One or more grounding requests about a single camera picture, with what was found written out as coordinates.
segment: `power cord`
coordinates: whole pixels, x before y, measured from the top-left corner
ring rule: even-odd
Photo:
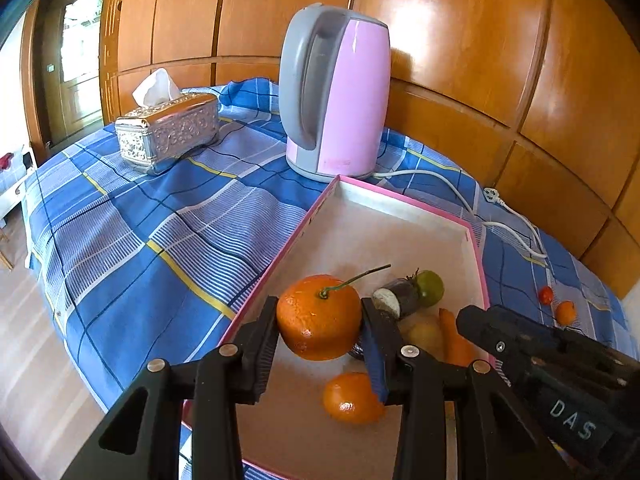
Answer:
[[[476,213],[474,213],[473,208],[469,205],[469,202],[466,201],[466,199],[462,196],[462,193],[460,193],[456,187],[450,183],[450,181],[448,179],[446,179],[446,177],[442,176],[439,173],[436,173],[435,171],[428,171],[428,170],[399,170],[399,171],[391,171],[389,173],[374,173],[373,176],[376,178],[386,178],[386,177],[390,177],[390,176],[396,176],[396,175],[406,175],[406,174],[425,174],[425,175],[431,175],[434,176],[436,178],[439,178],[441,181],[443,181],[445,184],[447,184],[447,186],[449,186],[449,188],[453,191],[453,193],[455,193],[455,195],[460,199],[460,202],[463,203],[463,205],[465,206],[466,210],[469,211],[473,216],[475,216],[476,218],[478,217],[478,215],[476,215]],[[529,229],[531,229],[531,232],[533,233],[533,237],[535,239],[535,241],[537,242],[538,246],[541,248],[542,247],[542,240],[540,239],[540,235],[538,234],[538,231],[536,231],[536,228],[533,227],[533,224],[531,222],[529,222],[529,220],[527,220],[523,215],[521,215],[520,213],[514,211],[513,209],[511,209],[506,202],[500,198],[500,194],[498,193],[497,189],[494,189],[492,187],[487,187],[484,189],[484,197],[486,198],[487,202],[491,202],[491,203],[495,203],[498,205],[501,205],[503,208],[505,208],[507,211],[509,211],[510,213],[516,215],[518,218],[520,218],[528,227]],[[545,259],[548,256],[545,253],[539,253],[535,250],[533,250],[531,247],[529,247],[529,245],[526,243],[526,241],[524,241],[524,239],[511,227],[509,227],[506,224],[503,224],[501,222],[487,222],[487,221],[481,221],[482,225],[485,225],[487,227],[498,227],[500,229],[504,229],[505,231],[510,232],[511,235],[513,235],[514,238],[516,238],[516,240],[520,243],[520,245],[524,248],[524,250],[526,250],[529,254],[531,254],[532,256],[535,256],[537,258],[542,258]]]

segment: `ornate tissue box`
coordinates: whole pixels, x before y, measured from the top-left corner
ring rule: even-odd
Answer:
[[[190,149],[215,141],[218,99],[184,94],[161,105],[136,108],[116,119],[120,155],[136,170],[158,174]]]

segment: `tangerine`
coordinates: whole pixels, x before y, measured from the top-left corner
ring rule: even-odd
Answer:
[[[567,326],[575,321],[577,312],[573,301],[563,301],[556,306],[556,321],[558,325]]]
[[[346,354],[358,341],[362,308],[351,285],[320,296],[325,287],[342,285],[328,274],[309,276],[285,290],[276,307],[284,343],[296,355],[325,361]]]
[[[331,379],[322,394],[324,409],[341,422],[370,424],[385,412],[385,406],[371,389],[369,376],[349,372]]]

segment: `bed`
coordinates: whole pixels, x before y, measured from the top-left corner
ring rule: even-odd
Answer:
[[[291,170],[278,114],[278,88],[266,79],[187,89],[219,96],[222,142],[141,175],[118,154],[112,125],[64,149],[27,177],[23,215],[28,266],[46,298],[46,313],[70,362],[103,410],[151,358],[172,364],[215,348],[287,237],[325,184]],[[376,171],[424,169],[452,183],[470,214],[443,182],[423,174],[370,178],[467,220],[473,227],[491,303],[546,325],[555,302],[572,300],[569,327],[638,357],[618,299],[551,236],[540,232],[548,260],[532,257],[502,229],[532,247],[516,216],[487,202],[478,183],[453,161],[385,129]],[[180,474],[190,478],[190,432],[183,428]],[[246,467],[247,478],[270,478]]]

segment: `cardboard tray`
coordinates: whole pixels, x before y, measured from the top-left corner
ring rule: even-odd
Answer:
[[[468,222],[447,212],[352,178],[336,177],[257,283],[222,342],[254,320],[267,296],[279,296],[291,283],[313,274],[346,280],[385,264],[391,268],[353,284],[361,297],[415,269],[437,272],[445,285],[434,307],[453,313],[475,304],[487,308],[484,272]],[[478,357],[487,354],[477,349]],[[267,391],[255,406],[237,406],[243,459],[287,479],[380,479],[393,476],[401,407],[389,406],[369,426],[349,426],[329,417],[322,406],[325,383],[345,371],[366,371],[345,355],[306,361],[280,339]],[[448,473],[456,478],[455,439],[448,425]]]

